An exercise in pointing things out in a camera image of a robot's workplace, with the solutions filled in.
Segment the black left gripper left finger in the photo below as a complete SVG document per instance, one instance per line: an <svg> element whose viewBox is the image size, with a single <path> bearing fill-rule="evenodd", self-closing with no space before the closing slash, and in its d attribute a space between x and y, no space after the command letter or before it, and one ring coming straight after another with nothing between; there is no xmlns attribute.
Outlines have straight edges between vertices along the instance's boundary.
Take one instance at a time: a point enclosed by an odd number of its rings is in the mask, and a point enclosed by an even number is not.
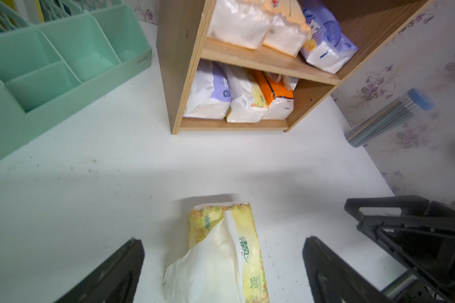
<svg viewBox="0 0 455 303"><path fill-rule="evenodd" d="M132 238L57 301L132 303L144 258L141 240Z"/></svg>

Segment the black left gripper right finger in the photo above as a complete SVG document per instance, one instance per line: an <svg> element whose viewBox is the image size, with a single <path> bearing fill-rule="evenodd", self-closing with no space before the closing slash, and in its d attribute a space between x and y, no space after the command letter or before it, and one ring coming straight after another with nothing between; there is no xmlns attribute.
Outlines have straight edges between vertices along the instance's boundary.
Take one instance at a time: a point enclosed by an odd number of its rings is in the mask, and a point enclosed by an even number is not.
<svg viewBox="0 0 455 303"><path fill-rule="evenodd" d="M314 302L391 302L317 237L306 239L303 261Z"/></svg>

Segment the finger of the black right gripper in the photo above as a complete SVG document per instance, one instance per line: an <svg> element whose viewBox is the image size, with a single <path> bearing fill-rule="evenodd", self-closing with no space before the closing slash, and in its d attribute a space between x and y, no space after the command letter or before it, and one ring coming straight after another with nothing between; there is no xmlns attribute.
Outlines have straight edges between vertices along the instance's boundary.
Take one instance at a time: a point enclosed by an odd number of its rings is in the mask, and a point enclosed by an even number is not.
<svg viewBox="0 0 455 303"><path fill-rule="evenodd" d="M455 224L361 221L357 229L447 302L455 302Z"/></svg>
<svg viewBox="0 0 455 303"><path fill-rule="evenodd" d="M362 208L399 209L399 215L365 215ZM345 210L359 222L397 227L421 227L455 231L455 208L437 201L409 195L386 198L350 198Z"/></svg>

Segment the yellow green tissue pack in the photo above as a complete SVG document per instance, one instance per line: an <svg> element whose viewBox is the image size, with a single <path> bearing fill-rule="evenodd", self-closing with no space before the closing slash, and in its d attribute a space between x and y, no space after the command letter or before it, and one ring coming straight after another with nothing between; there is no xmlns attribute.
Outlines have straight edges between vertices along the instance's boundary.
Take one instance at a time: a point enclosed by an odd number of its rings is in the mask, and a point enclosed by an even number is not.
<svg viewBox="0 0 455 303"><path fill-rule="evenodd" d="M168 266L168 302L269 302L249 203L206 203L188 214L188 251Z"/></svg>

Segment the purple bear tissue pack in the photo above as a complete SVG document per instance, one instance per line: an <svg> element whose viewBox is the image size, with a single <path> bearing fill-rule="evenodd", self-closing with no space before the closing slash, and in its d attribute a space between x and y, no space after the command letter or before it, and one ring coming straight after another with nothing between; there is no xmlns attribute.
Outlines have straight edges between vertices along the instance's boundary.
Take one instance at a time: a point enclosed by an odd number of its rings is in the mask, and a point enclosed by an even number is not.
<svg viewBox="0 0 455 303"><path fill-rule="evenodd" d="M324 72L337 73L358 51L352 41L342 33L339 22L320 1L300 1L311 38L300 53L305 61Z"/></svg>

